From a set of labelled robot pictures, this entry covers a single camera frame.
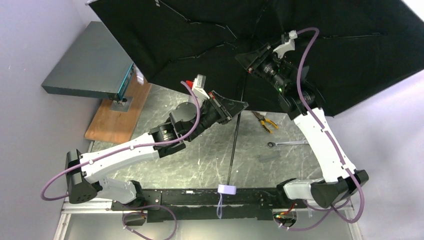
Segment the lilac umbrella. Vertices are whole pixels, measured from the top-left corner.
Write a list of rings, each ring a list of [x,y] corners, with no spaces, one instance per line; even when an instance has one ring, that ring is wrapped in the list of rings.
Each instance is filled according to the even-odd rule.
[[[402,0],[91,0],[150,83],[206,91],[250,110],[284,113],[319,162],[320,180],[280,184],[285,200],[322,208],[363,194],[365,170],[348,162],[326,123],[424,68],[424,21]]]

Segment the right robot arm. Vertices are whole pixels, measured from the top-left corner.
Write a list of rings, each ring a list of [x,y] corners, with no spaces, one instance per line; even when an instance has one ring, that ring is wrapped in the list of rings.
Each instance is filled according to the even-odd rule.
[[[292,200],[312,200],[327,209],[358,192],[369,175],[364,169],[358,170],[338,144],[326,122],[319,91],[305,81],[309,69],[296,67],[284,59],[284,54],[292,50],[292,46],[273,50],[267,44],[235,58],[249,74],[276,89],[283,113],[301,130],[321,168],[322,178],[284,181],[285,196]]]

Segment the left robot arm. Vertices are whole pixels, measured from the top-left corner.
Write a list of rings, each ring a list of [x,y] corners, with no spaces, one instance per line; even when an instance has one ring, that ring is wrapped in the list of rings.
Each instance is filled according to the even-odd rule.
[[[249,104],[223,97],[214,90],[201,107],[194,102],[180,103],[168,119],[141,136],[97,152],[69,151],[66,155],[68,200],[81,204],[96,197],[135,205],[143,201],[142,187],[135,180],[119,181],[107,175],[138,162],[156,160],[186,148],[215,123],[225,125]]]

